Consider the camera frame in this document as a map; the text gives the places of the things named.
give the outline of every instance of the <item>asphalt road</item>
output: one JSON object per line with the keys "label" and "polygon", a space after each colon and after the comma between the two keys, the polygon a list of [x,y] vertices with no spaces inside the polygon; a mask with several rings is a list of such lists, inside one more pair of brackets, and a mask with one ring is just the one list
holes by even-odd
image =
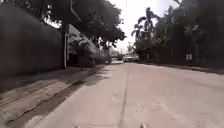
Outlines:
{"label": "asphalt road", "polygon": [[139,128],[141,124],[224,128],[224,76],[144,64],[110,65],[87,78],[35,128]]}

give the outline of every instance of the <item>road marking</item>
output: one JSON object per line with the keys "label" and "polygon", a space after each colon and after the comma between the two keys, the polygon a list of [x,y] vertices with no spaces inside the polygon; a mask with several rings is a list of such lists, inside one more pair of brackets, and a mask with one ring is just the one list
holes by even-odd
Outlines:
{"label": "road marking", "polygon": [[125,115],[125,109],[127,104],[127,96],[128,96],[128,86],[129,86],[129,75],[130,75],[130,65],[128,64],[127,67],[127,77],[126,77],[126,83],[125,83],[125,91],[124,91],[124,99],[122,103],[122,109],[121,114],[118,122],[118,127],[122,128],[124,123],[124,115]]}

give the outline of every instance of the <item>sky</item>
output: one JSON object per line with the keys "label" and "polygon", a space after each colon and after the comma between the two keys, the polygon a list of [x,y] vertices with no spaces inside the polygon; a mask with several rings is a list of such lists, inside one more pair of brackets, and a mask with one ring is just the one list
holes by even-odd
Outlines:
{"label": "sky", "polygon": [[109,0],[122,10],[121,18],[124,19],[124,24],[120,28],[125,32],[127,38],[124,41],[118,41],[117,49],[119,52],[127,52],[128,42],[134,42],[131,37],[131,32],[134,29],[134,24],[138,18],[145,16],[145,10],[150,7],[151,10],[158,16],[163,16],[169,6],[177,7],[178,5],[172,0]]}

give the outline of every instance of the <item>vegetation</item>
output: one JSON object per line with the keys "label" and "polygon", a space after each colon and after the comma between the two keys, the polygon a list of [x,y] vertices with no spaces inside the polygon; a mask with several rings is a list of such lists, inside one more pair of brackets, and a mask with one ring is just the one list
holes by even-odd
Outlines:
{"label": "vegetation", "polygon": [[179,7],[170,7],[153,27],[134,26],[135,52],[141,60],[213,66],[224,64],[224,5],[220,0],[174,0]]}
{"label": "vegetation", "polygon": [[72,24],[96,44],[116,47],[125,38],[118,27],[121,10],[107,0],[13,0],[21,8],[41,21]]}

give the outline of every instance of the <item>gray wall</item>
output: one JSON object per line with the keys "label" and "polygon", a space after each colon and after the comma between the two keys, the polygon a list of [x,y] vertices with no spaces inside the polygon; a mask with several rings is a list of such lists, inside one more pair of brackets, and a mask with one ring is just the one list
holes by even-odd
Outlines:
{"label": "gray wall", "polygon": [[0,76],[62,68],[63,45],[55,29],[10,3],[0,6]]}

